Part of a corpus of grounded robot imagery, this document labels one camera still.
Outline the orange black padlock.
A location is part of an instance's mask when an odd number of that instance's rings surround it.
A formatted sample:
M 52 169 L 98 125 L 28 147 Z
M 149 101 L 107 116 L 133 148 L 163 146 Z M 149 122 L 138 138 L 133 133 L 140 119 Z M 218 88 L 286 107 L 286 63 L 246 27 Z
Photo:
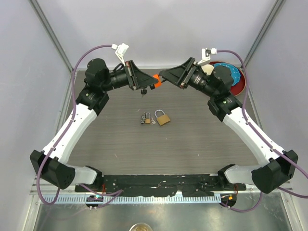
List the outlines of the orange black padlock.
M 158 88 L 164 82 L 164 80 L 161 80 L 161 76 L 159 74 L 153 75 L 153 78 L 155 78 L 157 80 L 157 82 L 154 84 L 155 88 Z

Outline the small brass padlock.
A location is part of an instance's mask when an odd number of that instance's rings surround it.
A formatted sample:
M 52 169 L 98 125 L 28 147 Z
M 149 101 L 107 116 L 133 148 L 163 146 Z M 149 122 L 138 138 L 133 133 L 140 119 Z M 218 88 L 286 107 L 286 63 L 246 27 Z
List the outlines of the small brass padlock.
M 145 124 L 151 124 L 151 114 L 149 112 L 145 113 L 144 123 Z

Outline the large brass padlock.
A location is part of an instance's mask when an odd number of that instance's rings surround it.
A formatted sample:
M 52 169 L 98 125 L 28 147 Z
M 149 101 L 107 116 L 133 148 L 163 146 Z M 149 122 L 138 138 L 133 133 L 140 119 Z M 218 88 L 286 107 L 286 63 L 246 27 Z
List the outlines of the large brass padlock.
M 169 116 L 168 116 L 167 114 L 165 114 L 165 112 L 164 112 L 163 110 L 161 110 L 161 109 L 157 109 L 157 110 L 154 112 L 154 115 L 155 115 L 155 118 L 156 118 L 156 120 L 157 120 L 157 122 L 158 122 L 158 124 L 159 124 L 160 126 L 163 126 L 163 125 L 165 125 L 165 124 L 167 124 L 167 123 L 169 123 L 169 122 L 171 121 L 171 119 L 169 118 Z

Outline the small padlock key bunch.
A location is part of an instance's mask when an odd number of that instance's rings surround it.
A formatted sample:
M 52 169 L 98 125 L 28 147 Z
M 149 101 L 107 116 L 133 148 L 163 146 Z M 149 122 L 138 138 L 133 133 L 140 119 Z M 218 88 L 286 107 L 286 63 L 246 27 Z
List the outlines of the small padlock key bunch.
M 143 113 L 141 116 L 141 124 L 143 125 L 145 123 L 146 120 L 146 113 Z

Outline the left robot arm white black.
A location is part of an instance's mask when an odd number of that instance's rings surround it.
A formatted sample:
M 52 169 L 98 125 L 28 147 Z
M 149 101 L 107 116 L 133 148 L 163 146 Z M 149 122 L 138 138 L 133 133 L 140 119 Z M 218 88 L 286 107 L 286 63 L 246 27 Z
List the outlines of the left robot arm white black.
M 67 164 L 74 146 L 107 104 L 109 91 L 125 86 L 131 90 L 154 89 L 159 80 L 141 71 L 132 60 L 110 71 L 100 58 L 88 62 L 85 76 L 85 87 L 73 104 L 71 116 L 42 151 L 31 153 L 30 161 L 36 175 L 57 188 L 66 189 L 71 184 L 81 183 L 97 192 L 103 185 L 99 170 Z

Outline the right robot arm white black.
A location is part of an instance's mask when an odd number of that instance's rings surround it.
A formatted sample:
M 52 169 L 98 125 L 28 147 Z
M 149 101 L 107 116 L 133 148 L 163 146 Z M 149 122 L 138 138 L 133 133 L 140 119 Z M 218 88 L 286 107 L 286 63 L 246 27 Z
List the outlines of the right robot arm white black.
M 207 104 L 211 113 L 231 128 L 255 156 L 256 166 L 230 164 L 222 168 L 217 178 L 221 189 L 228 190 L 241 183 L 255 185 L 268 194 L 293 177 L 295 167 L 290 162 L 296 163 L 298 155 L 293 150 L 285 151 L 248 115 L 243 115 L 243 105 L 230 92 L 233 78 L 229 68 L 218 65 L 206 72 L 205 66 L 189 58 L 177 67 L 160 71 L 159 75 L 181 89 L 191 86 L 209 96 Z

